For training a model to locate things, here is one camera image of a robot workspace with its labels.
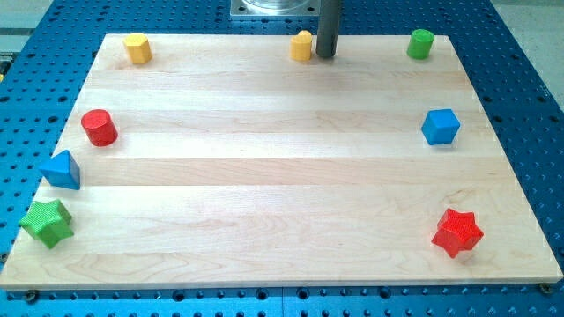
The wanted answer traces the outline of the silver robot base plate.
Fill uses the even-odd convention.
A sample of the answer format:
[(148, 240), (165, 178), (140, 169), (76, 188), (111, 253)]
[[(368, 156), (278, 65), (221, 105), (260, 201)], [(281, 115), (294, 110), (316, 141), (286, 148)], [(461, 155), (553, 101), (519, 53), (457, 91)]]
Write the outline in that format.
[(316, 16), (320, 0), (231, 0), (232, 17)]

